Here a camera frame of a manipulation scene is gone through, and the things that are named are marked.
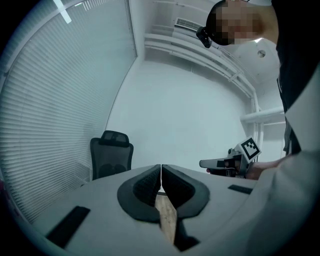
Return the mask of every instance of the person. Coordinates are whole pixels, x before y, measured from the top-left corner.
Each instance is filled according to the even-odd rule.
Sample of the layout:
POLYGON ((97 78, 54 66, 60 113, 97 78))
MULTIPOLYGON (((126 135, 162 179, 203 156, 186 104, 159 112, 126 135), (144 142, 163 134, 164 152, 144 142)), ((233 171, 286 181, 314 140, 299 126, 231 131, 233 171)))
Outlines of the person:
MULTIPOLYGON (((215 43, 223 46, 259 38, 276 44, 280 61, 277 83, 284 112, 287 112, 320 62, 315 5, 310 1, 272 0, 270 6, 260 6, 243 0, 222 0, 211 9, 205 29, 215 43)), ((288 122, 284 138, 287 156, 273 162, 254 162, 248 169, 247 179, 257 180, 264 170, 277 167, 291 154, 301 151, 288 122)))

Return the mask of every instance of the black strip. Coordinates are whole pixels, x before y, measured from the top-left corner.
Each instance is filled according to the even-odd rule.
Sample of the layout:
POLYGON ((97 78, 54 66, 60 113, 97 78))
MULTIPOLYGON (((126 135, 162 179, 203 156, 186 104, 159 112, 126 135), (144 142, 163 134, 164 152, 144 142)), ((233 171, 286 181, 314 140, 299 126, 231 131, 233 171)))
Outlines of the black strip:
POLYGON ((95 142, 99 143, 99 138, 92 138, 90 140, 90 152, 91 152, 91 162, 92 162, 92 180, 97 179, 97 166, 96 166, 96 157, 95 157, 95 151, 94 151, 94 144, 95 142))
POLYGON ((188 236, 185 226, 181 219, 177 219, 175 235, 174 235, 174 245, 181 251, 185 251, 195 245, 199 244, 199 240, 193 236, 188 236))
POLYGON ((225 161, 217 161, 216 167, 225 168, 226 167, 225 161))
POLYGON ((64 248, 89 212, 88 208, 76 206, 46 238, 57 246, 64 248))
POLYGON ((228 189, 234 190, 240 193, 248 194, 248 195, 250 195, 253 190, 252 188, 238 186, 238 185, 231 185, 230 187, 228 187, 228 189))
POLYGON ((134 145, 132 145, 130 143, 129 147, 130 147, 130 154, 129 154, 129 158, 128 158, 128 165, 127 165, 127 168, 126 168, 128 171, 131 170, 131 161, 132 161, 132 155, 134 154, 134 145))
POLYGON ((166 194, 165 192, 160 192, 160 191, 158 191, 157 195, 159 195, 159 196, 166 196, 167 194, 166 194))

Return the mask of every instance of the ceiling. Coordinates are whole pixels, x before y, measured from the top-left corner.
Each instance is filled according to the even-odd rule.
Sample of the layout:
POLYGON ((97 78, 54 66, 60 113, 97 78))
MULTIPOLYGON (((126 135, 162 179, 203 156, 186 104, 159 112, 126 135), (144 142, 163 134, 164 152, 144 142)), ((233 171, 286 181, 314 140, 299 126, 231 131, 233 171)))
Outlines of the ceiling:
MULTIPOLYGON (((182 18, 201 26, 207 21, 207 16, 212 6, 218 0, 154 0, 154 19, 149 24, 148 33, 158 34, 159 30, 173 31, 177 18, 182 18)), ((270 5, 271 0, 251 0, 253 4, 270 5)), ((279 58, 276 45, 267 39, 258 43, 246 42, 241 45, 223 46, 231 53, 245 70, 248 79, 254 85, 262 84, 274 79, 279 74, 279 58), (258 56, 258 51, 264 50, 265 57, 258 56)))

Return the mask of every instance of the air vent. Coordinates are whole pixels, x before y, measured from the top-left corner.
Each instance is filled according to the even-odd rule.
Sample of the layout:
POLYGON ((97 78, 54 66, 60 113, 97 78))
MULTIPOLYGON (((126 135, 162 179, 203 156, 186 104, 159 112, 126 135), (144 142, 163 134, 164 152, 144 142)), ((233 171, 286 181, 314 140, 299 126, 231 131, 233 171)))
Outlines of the air vent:
POLYGON ((183 18, 177 18, 174 26, 192 30, 192 31, 198 31, 199 27, 201 27, 200 24, 194 23, 190 20, 183 19, 183 18))

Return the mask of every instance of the pipe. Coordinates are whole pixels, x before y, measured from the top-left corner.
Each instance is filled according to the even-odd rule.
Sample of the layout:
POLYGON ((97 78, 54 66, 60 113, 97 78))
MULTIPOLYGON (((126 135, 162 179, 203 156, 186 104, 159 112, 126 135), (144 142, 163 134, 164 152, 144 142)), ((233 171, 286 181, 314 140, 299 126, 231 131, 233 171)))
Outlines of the pipe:
POLYGON ((240 74, 240 71, 238 71, 237 73, 234 73, 234 75, 231 76, 231 78, 228 79, 228 82, 231 82, 231 81, 235 80, 239 74, 240 74))
POLYGON ((270 122, 270 123, 265 123, 265 126, 273 126, 273 125, 285 125, 286 122, 270 122))
MULTIPOLYGON (((177 46, 174 46, 174 45, 171 45, 171 44, 165 44, 165 43, 157 43, 156 45, 157 46, 154 46, 154 45, 148 45, 149 43, 147 43, 145 45, 146 48, 150 48, 150 49, 155 49, 155 50, 160 50, 160 51, 164 51, 164 52, 167 52, 167 53, 170 53, 172 55, 176 55, 178 57, 181 57, 183 59, 187 59, 188 61, 192 61, 194 63, 197 63, 201 66, 205 66, 206 68, 209 68, 215 72, 217 72, 218 74, 220 74, 221 76, 225 77, 225 78, 229 78, 228 75, 230 74, 225 74, 224 72, 226 72, 226 70, 222 69, 222 72, 220 70, 217 70, 216 68, 212 67, 211 65, 208 65, 208 64, 205 64, 205 63, 199 63, 201 62, 201 60, 199 60, 199 57, 201 57, 200 55, 196 55, 196 57, 190 57, 190 56, 187 56, 186 54, 183 54, 181 52, 189 52, 188 50, 185 50, 183 48, 179 48, 177 46), (175 49, 179 49, 179 50, 183 50, 181 52, 177 52, 175 51, 174 49, 172 48, 175 48, 175 49)), ((249 91, 247 91, 247 89, 237 80, 233 80, 232 81, 233 84, 235 84, 248 98, 252 98, 252 95, 249 91)))
POLYGON ((152 29, 152 32, 160 34, 160 35, 164 35, 164 36, 169 36, 169 37, 171 37, 171 35, 172 35, 172 31, 163 30, 163 29, 155 29, 154 28, 154 29, 152 29))
POLYGON ((260 134, 260 130, 258 129, 258 123, 255 123, 255 129, 256 129, 256 136, 255 136, 255 141, 256 143, 259 143, 259 134, 260 134))
POLYGON ((211 60, 209 60, 206 57, 203 57, 195 52, 192 52, 190 50, 172 45, 172 44, 168 44, 168 43, 164 43, 164 42, 157 42, 157 41, 145 41, 144 42, 145 46, 156 46, 156 47, 160 47, 160 48, 164 48, 164 49, 169 49, 178 53, 182 53, 185 54, 187 56, 191 56, 193 58, 195 58, 196 60, 200 60, 202 62, 204 62, 205 64, 214 67, 215 69, 219 70, 220 72, 226 74, 229 78, 231 77, 231 74, 229 72, 227 72, 225 69, 223 69, 221 66, 219 66, 218 64, 212 62, 211 60))
MULTIPOLYGON (((251 112, 255 111, 255 102, 254 102, 254 98, 251 98, 251 112)), ((252 138, 256 141, 257 138, 257 126, 256 123, 253 123, 253 135, 252 138)))
POLYGON ((167 41, 170 43, 174 43, 174 44, 178 44, 184 47, 187 47, 189 49, 192 49, 193 51, 197 51, 198 53, 201 53, 205 56, 208 56, 209 58, 214 59, 215 61, 221 63, 222 65, 224 65, 225 67, 227 67, 228 69, 230 69, 233 73, 236 73, 237 70, 230 65, 229 63, 227 63, 225 60, 223 60, 221 57, 208 52, 206 49, 204 49, 203 47, 199 47, 197 45, 194 45, 193 43, 190 42, 186 42, 185 40, 181 40, 178 38, 174 38, 172 36, 165 36, 165 35, 161 35, 161 34, 150 34, 150 33, 146 33, 144 34, 144 38, 146 39, 154 39, 154 40, 161 40, 161 41, 167 41))
POLYGON ((236 66, 237 69, 241 70, 242 73, 244 74, 244 71, 258 84, 259 81, 256 79, 255 76, 253 76, 248 69, 241 63, 239 62, 238 59, 236 59, 230 52, 228 52, 226 49, 222 48, 221 46, 218 47, 218 49, 225 54, 225 58, 233 62, 233 64, 236 66))
POLYGON ((228 58, 226 55, 225 55, 225 52, 224 51, 221 51, 222 52, 222 55, 221 55, 221 58, 225 61, 227 61, 228 63, 230 63, 235 69, 241 71, 243 73, 243 70, 239 67, 239 65, 237 63, 235 63, 232 59, 228 58))
MULTIPOLYGON (((178 39, 181 39, 181 40, 185 40, 185 41, 188 41, 189 43, 192 43, 194 45, 197 45, 197 46, 200 46, 200 47, 203 47, 204 45, 202 44, 202 42, 197 39, 197 38, 194 38, 192 36, 189 36, 189 35, 186 35, 186 34, 182 34, 180 32, 176 32, 176 31, 173 31, 172 33, 172 37, 173 38, 178 38, 178 39)), ((221 57, 222 56, 222 51, 214 48, 214 47, 210 47, 209 49, 207 49, 208 51, 212 52, 213 54, 221 57)))
POLYGON ((253 85, 246 79, 246 77, 240 73, 238 76, 252 91, 253 94, 253 101, 254 101, 254 110, 252 112, 259 112, 259 104, 258 104, 258 97, 256 93, 256 89, 253 87, 253 85))
POLYGON ((174 52, 174 51, 173 51, 173 52, 170 52, 169 54, 170 54, 170 55, 173 55, 173 56, 177 56, 177 57, 183 58, 183 59, 185 59, 185 60, 187 60, 187 61, 196 63, 196 64, 198 64, 198 65, 200 65, 200 66, 202 66, 202 67, 207 67, 207 65, 203 64, 201 61, 195 60, 195 59, 193 59, 193 58, 191 58, 191 57, 188 57, 188 56, 186 56, 186 55, 184 55, 184 54, 181 54, 181 53, 178 53, 178 52, 174 52))
POLYGON ((265 127, 265 124, 263 122, 260 123, 259 148, 261 151, 262 151, 262 145, 264 143, 264 127, 265 127))
POLYGON ((284 108, 282 106, 279 106, 279 107, 263 110, 260 112, 254 112, 251 114, 240 116, 240 120, 247 123, 253 123, 255 122, 255 119, 258 119, 258 118, 267 118, 276 114, 284 114, 284 113, 285 113, 284 108))
MULTIPOLYGON (((188 37, 192 37, 192 38, 198 40, 196 31, 194 31, 194 30, 189 30, 189 29, 180 27, 180 26, 178 26, 178 25, 174 25, 173 31, 174 31, 174 32, 177 32, 177 33, 180 33, 180 34, 182 34, 182 35, 188 36, 188 37)), ((215 49, 217 49, 218 51, 222 52, 221 50, 218 49, 219 46, 220 46, 219 44, 217 44, 217 43, 215 43, 214 41, 212 41, 212 44, 211 44, 211 47, 210 47, 210 48, 215 48, 215 49)))
POLYGON ((153 24, 153 27, 160 27, 160 28, 165 28, 165 29, 170 29, 170 30, 174 30, 175 28, 172 26, 165 26, 165 25, 158 25, 158 24, 153 24))

